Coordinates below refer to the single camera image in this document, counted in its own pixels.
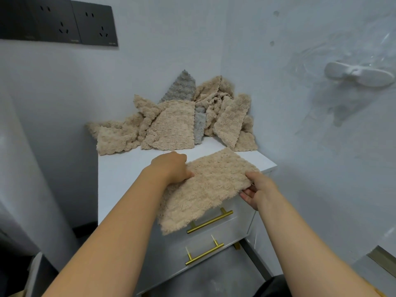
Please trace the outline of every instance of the person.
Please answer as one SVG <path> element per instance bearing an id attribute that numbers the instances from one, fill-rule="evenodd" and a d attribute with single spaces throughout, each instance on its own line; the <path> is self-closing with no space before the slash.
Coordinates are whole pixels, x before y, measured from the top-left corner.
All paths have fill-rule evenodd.
<path id="1" fill-rule="evenodd" d="M 132 296 L 166 186 L 194 176 L 186 160 L 185 154 L 176 152 L 153 159 L 43 297 Z M 253 184 L 240 196 L 264 222 L 287 282 L 284 294 L 379 296 L 324 244 L 270 178 L 259 172 L 246 176 Z M 256 295 L 284 296 L 271 284 L 276 282 L 276 278 L 266 282 Z"/>

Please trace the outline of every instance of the person's left hand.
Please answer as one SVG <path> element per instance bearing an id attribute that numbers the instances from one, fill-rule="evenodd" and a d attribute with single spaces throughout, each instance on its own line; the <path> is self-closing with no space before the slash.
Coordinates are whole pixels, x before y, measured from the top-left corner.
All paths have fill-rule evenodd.
<path id="1" fill-rule="evenodd" d="M 161 154 L 151 161 L 151 167 L 165 175 L 168 184 L 178 183 L 194 176 L 192 171 L 187 169 L 187 155 L 179 154 L 175 151 Z"/>

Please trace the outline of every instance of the drawer front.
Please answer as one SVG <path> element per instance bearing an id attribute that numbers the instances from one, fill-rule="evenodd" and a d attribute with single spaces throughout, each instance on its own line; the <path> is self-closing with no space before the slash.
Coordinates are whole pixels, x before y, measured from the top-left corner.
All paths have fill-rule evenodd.
<path id="1" fill-rule="evenodd" d="M 239 196 L 226 200 L 220 207 L 227 212 L 233 210 L 233 213 L 189 234 L 187 230 L 191 226 L 163 236 L 159 225 L 154 224 L 136 294 L 161 284 L 247 236 L 254 210 Z M 219 216 L 220 207 L 205 212 L 195 224 L 199 225 Z"/>

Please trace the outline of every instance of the hand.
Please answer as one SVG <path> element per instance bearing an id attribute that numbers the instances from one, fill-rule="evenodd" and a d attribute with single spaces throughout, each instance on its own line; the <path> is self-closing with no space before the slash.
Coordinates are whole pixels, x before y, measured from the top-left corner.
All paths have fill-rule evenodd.
<path id="1" fill-rule="evenodd" d="M 157 156 L 150 167 L 166 178 L 167 184 L 178 183 L 194 176 L 186 165 L 187 155 L 175 151 Z"/>
<path id="2" fill-rule="evenodd" d="M 254 210 L 258 210 L 258 204 L 263 199 L 268 198 L 275 192 L 279 192 L 275 182 L 260 172 L 246 172 L 245 175 L 253 184 L 246 190 L 240 192 L 239 195 Z"/>

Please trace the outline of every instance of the person's right arm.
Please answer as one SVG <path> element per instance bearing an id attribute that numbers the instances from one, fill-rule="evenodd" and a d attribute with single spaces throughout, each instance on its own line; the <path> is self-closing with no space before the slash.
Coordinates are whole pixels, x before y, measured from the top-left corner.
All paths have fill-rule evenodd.
<path id="1" fill-rule="evenodd" d="M 378 297 L 354 270 L 315 234 L 276 184 L 246 172 L 254 185 L 241 197 L 259 211 L 293 297 Z"/>

